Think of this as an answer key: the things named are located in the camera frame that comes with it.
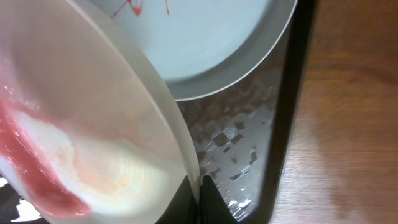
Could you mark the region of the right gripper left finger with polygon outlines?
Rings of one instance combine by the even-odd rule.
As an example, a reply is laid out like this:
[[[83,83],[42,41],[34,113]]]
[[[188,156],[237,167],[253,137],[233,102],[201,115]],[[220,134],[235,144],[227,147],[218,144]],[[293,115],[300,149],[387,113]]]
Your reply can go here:
[[[155,224],[196,224],[197,205],[191,185],[186,176],[169,203],[169,206]]]

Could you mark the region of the pale grey plate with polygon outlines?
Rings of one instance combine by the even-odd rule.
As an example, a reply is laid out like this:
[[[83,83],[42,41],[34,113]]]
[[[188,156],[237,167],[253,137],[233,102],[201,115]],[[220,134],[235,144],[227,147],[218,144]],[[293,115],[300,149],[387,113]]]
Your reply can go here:
[[[297,0],[92,0],[127,32],[177,101],[220,92],[272,52]]]

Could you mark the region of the white plate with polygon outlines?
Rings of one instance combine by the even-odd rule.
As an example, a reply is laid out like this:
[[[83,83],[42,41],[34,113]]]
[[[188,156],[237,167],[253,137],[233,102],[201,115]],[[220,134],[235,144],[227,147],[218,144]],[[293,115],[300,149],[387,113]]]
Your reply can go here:
[[[90,1],[1,2],[1,174],[49,223],[156,223],[192,139],[167,85]]]

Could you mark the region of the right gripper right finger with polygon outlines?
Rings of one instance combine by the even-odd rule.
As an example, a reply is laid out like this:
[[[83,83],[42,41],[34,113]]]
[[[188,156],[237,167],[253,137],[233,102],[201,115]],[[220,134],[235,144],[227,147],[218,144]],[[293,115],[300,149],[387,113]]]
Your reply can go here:
[[[238,224],[209,175],[203,176],[200,188],[200,223]]]

